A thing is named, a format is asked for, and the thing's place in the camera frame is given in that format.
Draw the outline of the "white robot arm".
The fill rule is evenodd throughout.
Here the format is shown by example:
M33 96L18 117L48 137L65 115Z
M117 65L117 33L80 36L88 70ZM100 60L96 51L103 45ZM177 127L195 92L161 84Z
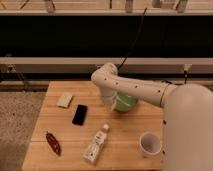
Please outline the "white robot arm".
M163 109L162 171L213 171L213 91L120 77L112 63L93 72L91 80L107 104L123 93Z

